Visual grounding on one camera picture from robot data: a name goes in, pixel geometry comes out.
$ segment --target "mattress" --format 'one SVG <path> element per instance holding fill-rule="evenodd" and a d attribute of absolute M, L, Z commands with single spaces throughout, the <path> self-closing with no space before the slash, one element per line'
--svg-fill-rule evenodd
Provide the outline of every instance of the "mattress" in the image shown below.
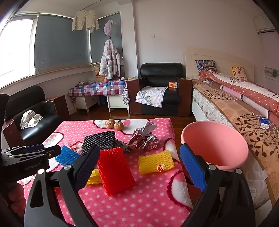
<path fill-rule="evenodd" d="M 196 102 L 208 120 L 226 124 L 234 129 L 224 114 L 196 88 L 193 90 L 193 102 Z M 265 181 L 266 172 L 262 170 L 252 152 L 249 152 L 248 158 L 241 168 L 252 195 L 254 208 L 257 209 L 270 199 Z"/>

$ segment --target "headboard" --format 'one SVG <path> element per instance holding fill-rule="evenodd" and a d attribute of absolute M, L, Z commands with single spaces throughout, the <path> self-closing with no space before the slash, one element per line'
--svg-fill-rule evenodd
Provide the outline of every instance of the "headboard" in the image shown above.
<path fill-rule="evenodd" d="M 249 81 L 254 81 L 254 65 L 242 58 L 200 48 L 186 48 L 186 78 L 199 79 L 195 60 L 214 60 L 219 73 L 231 76 L 230 67 L 243 67 Z"/>

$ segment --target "black leather sofa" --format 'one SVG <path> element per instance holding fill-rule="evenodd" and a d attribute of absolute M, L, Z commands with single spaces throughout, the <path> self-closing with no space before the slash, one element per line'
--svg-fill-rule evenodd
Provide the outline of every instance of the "black leather sofa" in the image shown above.
<path fill-rule="evenodd" d="M 6 108 L 3 134 L 10 147 L 30 146 L 42 143 L 65 119 L 69 116 L 65 96 L 60 96 L 60 105 L 53 99 L 45 99 L 43 89 L 38 86 L 32 86 L 19 91 L 9 97 Z M 59 108 L 66 108 L 66 115 L 59 115 Z M 43 119 L 35 127 L 21 129 L 20 122 L 23 114 L 33 110 L 40 114 Z"/>
<path fill-rule="evenodd" d="M 169 82 L 178 82 L 185 78 L 181 63 L 146 63 L 140 68 L 139 88 L 147 86 L 168 87 Z M 178 105 L 181 101 L 179 88 L 168 88 L 163 97 L 162 108 L 141 104 L 141 114 L 177 116 Z"/>

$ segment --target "yellow foam net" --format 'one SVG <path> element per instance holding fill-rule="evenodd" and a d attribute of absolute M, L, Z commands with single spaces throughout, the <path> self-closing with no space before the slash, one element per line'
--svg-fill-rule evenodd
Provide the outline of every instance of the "yellow foam net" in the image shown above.
<path fill-rule="evenodd" d="M 98 169 L 93 169 L 88 181 L 87 181 L 87 185 L 91 185 L 91 184 L 101 184 L 102 180 L 99 174 L 99 170 Z"/>
<path fill-rule="evenodd" d="M 174 168 L 174 162 L 168 150 L 154 155 L 141 156 L 138 162 L 140 174 L 162 172 Z"/>

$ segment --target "air conditioner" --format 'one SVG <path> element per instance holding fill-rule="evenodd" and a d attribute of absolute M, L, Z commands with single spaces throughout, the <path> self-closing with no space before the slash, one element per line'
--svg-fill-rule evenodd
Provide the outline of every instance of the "air conditioner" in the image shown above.
<path fill-rule="evenodd" d="M 255 17 L 253 20 L 258 33 L 276 31 L 273 24 L 266 15 Z"/>

